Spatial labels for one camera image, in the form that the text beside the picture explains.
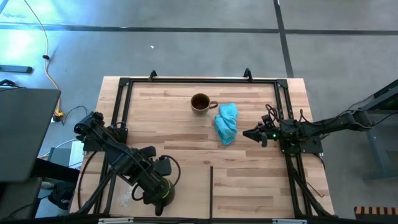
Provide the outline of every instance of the blue towel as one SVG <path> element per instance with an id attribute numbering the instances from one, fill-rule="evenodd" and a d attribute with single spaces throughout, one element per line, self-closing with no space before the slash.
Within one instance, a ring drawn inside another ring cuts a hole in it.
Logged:
<path id="1" fill-rule="evenodd" d="M 238 109 L 234 103 L 220 105 L 220 114 L 215 117 L 215 126 L 218 136 L 224 145 L 231 144 L 238 133 L 236 129 L 236 116 Z"/>

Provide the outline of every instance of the mug handle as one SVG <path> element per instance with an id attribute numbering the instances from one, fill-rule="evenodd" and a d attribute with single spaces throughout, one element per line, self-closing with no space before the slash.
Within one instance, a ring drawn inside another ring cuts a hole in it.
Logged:
<path id="1" fill-rule="evenodd" d="M 212 102 L 210 102 L 210 107 L 209 107 L 209 109 L 216 108 L 217 106 L 218 106 L 218 102 L 217 102 L 217 101 L 212 101 Z"/>

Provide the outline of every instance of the brown mug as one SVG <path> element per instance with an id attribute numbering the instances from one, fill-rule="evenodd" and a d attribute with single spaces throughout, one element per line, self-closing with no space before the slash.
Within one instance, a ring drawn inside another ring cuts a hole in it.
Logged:
<path id="1" fill-rule="evenodd" d="M 217 101 L 210 101 L 210 98 L 203 93 L 198 93 L 191 98 L 191 109 L 196 115 L 205 115 L 209 109 L 217 106 Z"/>

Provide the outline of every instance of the concrete floor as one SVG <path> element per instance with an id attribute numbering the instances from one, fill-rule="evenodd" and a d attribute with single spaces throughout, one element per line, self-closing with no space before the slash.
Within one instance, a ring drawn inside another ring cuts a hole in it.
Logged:
<path id="1" fill-rule="evenodd" d="M 396 30 L 393 0 L 280 0 L 286 29 Z M 117 27 L 278 28 L 272 0 L 31 1 L 45 24 Z M 10 0 L 0 25 L 36 23 L 23 1 Z M 103 76 L 203 75 L 287 77 L 279 34 L 49 31 L 49 73 L 62 90 L 62 108 L 89 110 Z M 0 30 L 0 63 L 29 65 L 33 74 L 0 73 L 30 88 L 53 88 L 43 71 L 42 31 Z M 287 35 L 294 77 L 304 78 L 313 118 L 334 116 L 395 80 L 398 35 Z M 50 125 L 40 154 L 74 137 L 83 111 L 65 126 Z M 342 131 L 323 142 L 326 176 L 337 215 L 353 207 L 398 207 L 397 179 L 365 183 L 375 170 L 364 133 Z"/>

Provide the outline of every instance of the wooden table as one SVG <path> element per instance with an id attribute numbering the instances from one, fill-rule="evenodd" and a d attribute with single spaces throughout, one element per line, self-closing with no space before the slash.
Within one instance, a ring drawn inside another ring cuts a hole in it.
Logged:
<path id="1" fill-rule="evenodd" d="M 104 114 L 106 125 L 111 117 L 120 77 L 104 77 L 96 111 Z M 300 108 L 306 118 L 311 111 L 301 78 L 287 79 L 295 118 Z M 239 134 L 234 143 L 220 143 L 214 127 L 218 108 L 206 116 L 197 117 L 190 109 L 190 98 L 205 93 L 219 104 L 235 103 Z M 119 116 L 122 114 L 124 98 Z M 168 154 L 182 166 L 182 176 L 175 188 L 171 205 L 165 207 L 162 217 L 208 218 L 210 203 L 210 166 L 214 167 L 213 217 L 214 218 L 292 218 L 292 199 L 285 158 L 279 143 L 269 141 L 267 147 L 242 135 L 242 131 L 255 127 L 266 113 L 264 105 L 274 107 L 275 93 L 267 84 L 217 84 L 217 83 L 135 83 L 132 89 L 127 126 L 127 145 L 136 148 L 155 146 L 157 154 Z M 81 195 L 84 203 L 98 185 L 103 152 L 97 153 L 84 174 Z M 333 213 L 328 184 L 319 158 L 303 154 L 307 182 L 324 208 Z M 177 169 L 173 167 L 170 180 L 174 181 Z M 117 178 L 110 214 L 132 217 L 154 217 L 154 206 L 131 199 L 132 187 Z M 300 208 L 304 212 L 301 191 L 298 191 Z M 108 189 L 104 191 L 102 209 Z M 71 212 L 77 210 L 76 194 Z"/>

